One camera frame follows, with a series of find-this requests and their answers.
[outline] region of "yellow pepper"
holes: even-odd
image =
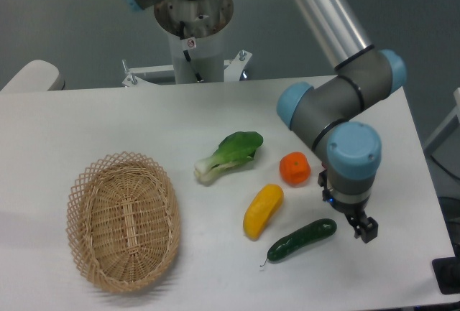
[[[262,234],[268,220],[282,205],[284,192],[276,184],[265,185],[253,199],[244,214],[243,229],[246,236],[256,241]]]

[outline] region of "green cucumber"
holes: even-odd
[[[291,255],[304,246],[322,241],[332,236],[337,229],[337,224],[332,219],[320,219],[299,228],[286,237],[282,237],[279,241],[272,245],[267,252],[269,261],[279,261],[286,256]]]

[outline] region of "wicker basket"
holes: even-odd
[[[67,234],[78,270],[96,286],[128,292],[152,283],[173,261],[180,238],[165,171],[135,153],[93,163],[72,187]]]

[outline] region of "black cable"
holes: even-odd
[[[438,167],[443,170],[450,178],[459,181],[460,182],[460,177],[449,171],[447,168],[445,168],[438,160],[433,155],[430,155],[431,160],[438,165]]]
[[[180,29],[179,29],[179,38],[180,40],[184,40],[185,39],[185,22],[183,22],[182,20],[179,22],[180,24]],[[184,50],[184,56],[185,56],[185,59],[187,60],[190,68],[192,69],[192,72],[193,74],[195,74],[195,78],[196,80],[199,82],[199,83],[202,83],[203,82],[203,78],[201,77],[200,73],[193,67],[193,64],[192,64],[192,59],[190,57],[190,54],[188,53],[188,50]]]

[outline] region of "table surface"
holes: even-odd
[[[330,77],[304,78],[318,86]],[[321,163],[278,118],[280,94],[298,79],[110,88],[0,96],[0,305],[3,310],[368,310],[458,301],[437,287],[431,260],[453,256],[403,90],[356,119],[382,138],[382,164],[367,206],[379,223],[368,244],[321,200]],[[246,167],[210,186],[193,163],[235,131],[264,144]],[[182,218],[178,257],[158,283],[132,294],[100,291],[80,276],[65,233],[70,187],[107,154],[139,152],[159,162]],[[312,177],[289,187],[278,162],[302,151]],[[244,212],[267,183],[285,202],[258,241]],[[336,234],[279,264],[280,237],[319,218]]]

